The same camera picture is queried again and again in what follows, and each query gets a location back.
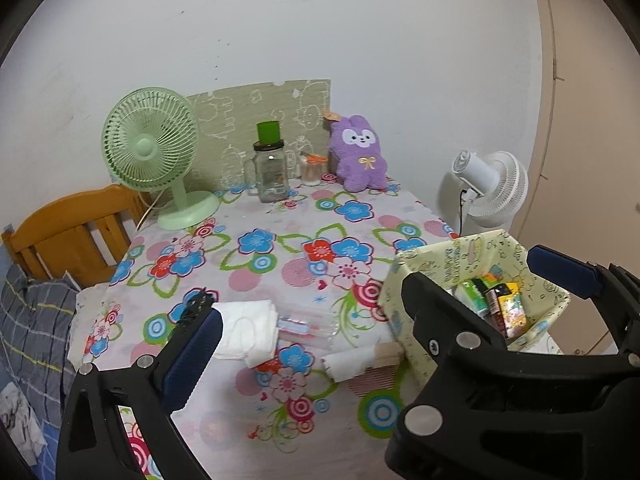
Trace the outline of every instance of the white wall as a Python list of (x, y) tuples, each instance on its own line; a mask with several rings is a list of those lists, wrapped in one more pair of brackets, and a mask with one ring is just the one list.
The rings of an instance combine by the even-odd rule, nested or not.
[(0, 68), (0, 226), (109, 183), (102, 124), (135, 88), (300, 78), (331, 78), (332, 109), (365, 115), (390, 174), (454, 221), (457, 150), (529, 163), (536, 0), (46, 0)]

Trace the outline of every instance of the blue plaid fabric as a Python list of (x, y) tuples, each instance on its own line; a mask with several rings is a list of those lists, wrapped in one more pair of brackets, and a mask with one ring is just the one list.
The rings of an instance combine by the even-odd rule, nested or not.
[(60, 280), (29, 280), (11, 266), (0, 294), (0, 367), (27, 397), (47, 446), (37, 475), (55, 478), (55, 457), (65, 396), (75, 371), (66, 360), (68, 333), (76, 312), (76, 291)]

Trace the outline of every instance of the purple plush toy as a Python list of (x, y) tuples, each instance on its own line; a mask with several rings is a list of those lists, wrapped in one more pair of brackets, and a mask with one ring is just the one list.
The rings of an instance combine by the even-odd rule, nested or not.
[(336, 173), (344, 189), (357, 193), (370, 187), (386, 188), (386, 160), (380, 155), (380, 140), (360, 115), (341, 117), (331, 125), (329, 149), (338, 158)]

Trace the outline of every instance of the snack package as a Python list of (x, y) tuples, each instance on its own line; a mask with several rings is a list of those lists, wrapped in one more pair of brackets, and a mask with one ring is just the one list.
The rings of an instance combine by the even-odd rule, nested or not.
[(494, 275), (485, 274), (480, 278), (461, 282), (456, 287), (453, 296), (478, 316), (485, 317), (489, 315), (489, 305), (484, 298), (484, 294), (498, 283)]
[(492, 324), (507, 339), (516, 339), (527, 331), (527, 316), (520, 302), (517, 283), (498, 283), (485, 292)]

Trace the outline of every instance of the green lid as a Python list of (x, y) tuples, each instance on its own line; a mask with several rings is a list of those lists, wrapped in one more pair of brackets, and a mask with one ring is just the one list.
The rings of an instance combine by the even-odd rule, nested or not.
[(258, 140), (261, 144), (273, 144), (280, 140), (280, 123), (278, 121), (265, 121), (255, 125), (258, 129)]

